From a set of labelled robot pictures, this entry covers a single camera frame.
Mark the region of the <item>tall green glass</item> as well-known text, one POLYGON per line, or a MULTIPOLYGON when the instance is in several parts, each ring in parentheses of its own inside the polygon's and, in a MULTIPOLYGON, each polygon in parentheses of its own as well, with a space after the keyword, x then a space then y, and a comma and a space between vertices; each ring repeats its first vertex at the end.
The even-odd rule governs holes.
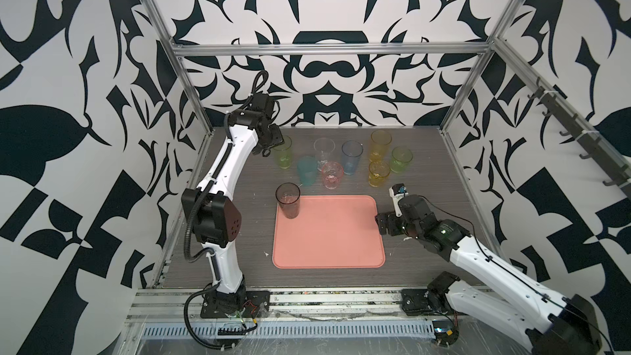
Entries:
POLYGON ((292 165, 292 139, 284 136, 284 142, 272 149, 274 161, 281 169, 289 169, 292 165))

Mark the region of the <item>tall clear glass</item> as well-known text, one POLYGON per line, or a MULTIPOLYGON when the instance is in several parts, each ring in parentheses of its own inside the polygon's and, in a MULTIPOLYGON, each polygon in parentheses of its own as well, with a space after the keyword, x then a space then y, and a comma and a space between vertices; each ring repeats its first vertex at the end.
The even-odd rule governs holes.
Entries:
POLYGON ((335 142, 328 137, 321 137, 314 142, 315 159, 317 169, 322 171, 323 167, 330 161, 335 151, 335 142))

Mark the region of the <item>tall dark grey glass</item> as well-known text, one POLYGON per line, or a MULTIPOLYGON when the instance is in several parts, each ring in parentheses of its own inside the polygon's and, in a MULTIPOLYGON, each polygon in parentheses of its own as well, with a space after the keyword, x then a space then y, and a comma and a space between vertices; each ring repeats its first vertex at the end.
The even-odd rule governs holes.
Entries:
POLYGON ((292 182, 279 185, 275 191, 275 197, 280 211, 287 219, 295 219, 300 211, 301 190, 292 182))

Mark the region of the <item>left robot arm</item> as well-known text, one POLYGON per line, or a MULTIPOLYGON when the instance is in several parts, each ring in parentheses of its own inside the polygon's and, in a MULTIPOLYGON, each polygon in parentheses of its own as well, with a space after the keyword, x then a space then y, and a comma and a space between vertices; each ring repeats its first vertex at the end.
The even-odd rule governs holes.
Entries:
POLYGON ((187 221, 182 254, 188 263, 205 258, 210 264, 212 282, 201 295, 210 314, 233 314, 246 304, 245 278, 235 246, 243 219, 233 199, 248 158, 268 157, 284 144, 274 123, 275 100, 262 91, 268 80, 269 72, 258 72, 245 102, 225 114, 225 138, 218 156, 199 184, 185 189, 181 198, 187 221))

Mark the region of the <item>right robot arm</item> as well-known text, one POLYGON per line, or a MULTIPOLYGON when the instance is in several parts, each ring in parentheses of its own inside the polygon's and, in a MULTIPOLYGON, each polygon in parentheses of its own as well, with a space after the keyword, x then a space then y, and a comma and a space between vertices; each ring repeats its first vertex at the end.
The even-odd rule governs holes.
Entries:
POLYGON ((584 297, 549 289, 483 246, 461 218, 435 216, 427 198, 411 195, 402 184, 389 189, 394 209, 379 213, 382 234, 404 235, 427 251, 467 271, 492 290, 486 294, 449 272, 427 285, 425 308, 418 314, 463 313, 520 343, 532 354, 598 354, 610 341, 598 327, 596 312, 584 297))

